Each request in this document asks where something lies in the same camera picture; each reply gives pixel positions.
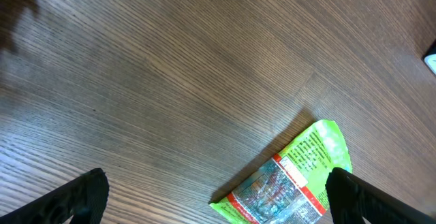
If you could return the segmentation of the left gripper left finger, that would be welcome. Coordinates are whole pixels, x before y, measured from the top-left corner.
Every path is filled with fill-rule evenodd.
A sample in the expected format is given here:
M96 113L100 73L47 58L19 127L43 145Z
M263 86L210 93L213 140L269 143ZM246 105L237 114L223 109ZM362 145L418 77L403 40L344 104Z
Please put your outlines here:
M2 223L99 224L108 202L109 184L101 168L75 178L31 203L1 217Z

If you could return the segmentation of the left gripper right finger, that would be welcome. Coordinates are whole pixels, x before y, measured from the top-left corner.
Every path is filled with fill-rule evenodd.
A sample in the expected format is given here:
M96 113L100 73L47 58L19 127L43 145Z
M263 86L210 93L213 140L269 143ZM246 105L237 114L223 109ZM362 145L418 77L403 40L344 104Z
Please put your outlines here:
M326 191L334 224L435 224L435 219L336 167Z

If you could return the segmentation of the green snack bag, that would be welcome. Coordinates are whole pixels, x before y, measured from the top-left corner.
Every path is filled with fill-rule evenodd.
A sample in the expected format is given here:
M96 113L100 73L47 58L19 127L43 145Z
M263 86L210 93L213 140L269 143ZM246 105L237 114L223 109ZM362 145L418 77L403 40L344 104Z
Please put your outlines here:
M336 167L352 171L345 139L334 121L319 120L210 206L230 223L316 223Z

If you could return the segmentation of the white barcode scanner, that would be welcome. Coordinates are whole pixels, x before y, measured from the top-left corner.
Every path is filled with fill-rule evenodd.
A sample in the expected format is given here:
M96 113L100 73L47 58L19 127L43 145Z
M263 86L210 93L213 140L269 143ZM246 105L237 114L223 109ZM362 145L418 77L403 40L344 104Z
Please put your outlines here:
M436 41L434 41L423 56L423 61L433 74L436 74Z

